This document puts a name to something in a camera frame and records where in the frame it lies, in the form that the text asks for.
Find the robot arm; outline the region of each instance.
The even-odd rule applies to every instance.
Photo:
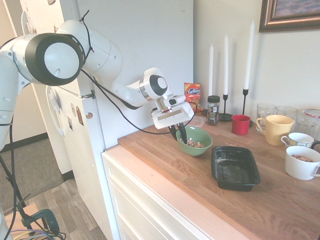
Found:
[[[0,150],[12,121],[16,99],[29,83],[61,86],[86,70],[115,97],[139,108],[154,101],[157,129],[181,125],[194,115],[184,95],[173,95],[158,67],[130,85],[115,81],[122,69],[120,50],[100,33],[76,20],[66,21],[57,33],[27,34],[0,48]]]

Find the framed picture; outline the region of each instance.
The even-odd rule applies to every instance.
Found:
[[[320,0],[262,0],[259,32],[320,29]]]

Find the drinking glass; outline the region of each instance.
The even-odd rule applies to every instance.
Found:
[[[319,118],[308,116],[305,110],[299,110],[296,115],[294,131],[313,136],[318,125]]]
[[[256,106],[256,118],[266,118],[269,115],[276,114],[276,105],[273,105],[271,103],[259,103]],[[266,123],[264,121],[259,121],[260,126],[263,130],[266,130]],[[260,128],[258,126],[255,126],[255,129],[259,132],[261,132]]]
[[[277,106],[276,107],[276,114],[287,116],[293,120],[296,120],[298,109],[292,107],[292,106]]]

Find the spice jar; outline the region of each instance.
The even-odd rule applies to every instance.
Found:
[[[216,126],[219,121],[219,106],[220,97],[219,96],[208,96],[208,108],[207,108],[207,123],[210,126]]]

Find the jar lid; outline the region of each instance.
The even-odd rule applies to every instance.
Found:
[[[219,103],[220,102],[220,97],[219,96],[208,96],[208,103]]]

